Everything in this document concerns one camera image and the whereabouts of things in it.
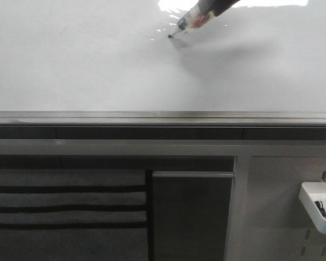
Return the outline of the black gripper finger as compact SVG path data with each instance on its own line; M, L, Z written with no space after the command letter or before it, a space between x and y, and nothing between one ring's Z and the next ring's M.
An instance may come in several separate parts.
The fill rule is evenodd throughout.
M207 14L215 9L216 0L199 0L198 8L202 14Z
M215 0L210 6L210 10L214 13L214 16L220 16L239 1L240 0Z

